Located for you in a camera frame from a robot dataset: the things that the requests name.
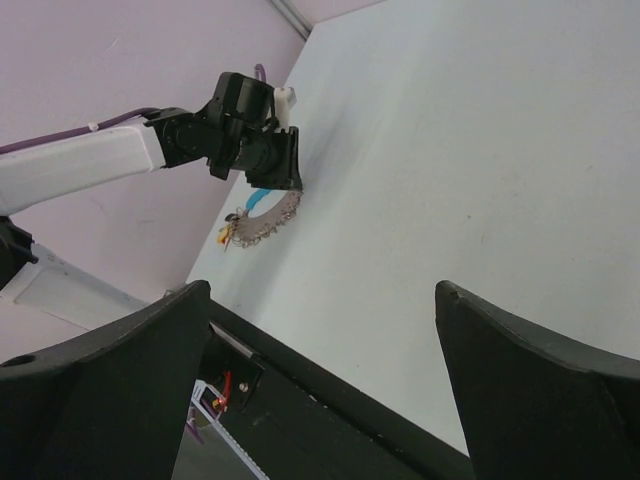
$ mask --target tabletop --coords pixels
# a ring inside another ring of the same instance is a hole
[[[288,81],[298,216],[225,253],[240,177],[190,279],[463,452],[439,280],[640,358],[637,18],[632,2],[389,0],[318,25]]]

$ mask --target pink wall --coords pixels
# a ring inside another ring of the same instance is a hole
[[[264,0],[24,0],[0,15],[0,144],[140,106],[198,109],[225,70],[282,84],[303,42]],[[184,282],[230,184],[204,163],[35,206],[14,221],[146,300]],[[0,361],[81,330],[0,304]]]
[[[353,12],[383,0],[290,0],[312,24]]]

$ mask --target blue strap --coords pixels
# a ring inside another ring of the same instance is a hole
[[[247,211],[250,212],[251,210],[253,210],[258,204],[258,202],[262,200],[264,197],[266,197],[267,195],[269,195],[269,193],[271,193],[271,190],[268,190],[266,188],[261,188],[253,192],[249,197],[249,200],[247,200],[247,204],[245,206]]]

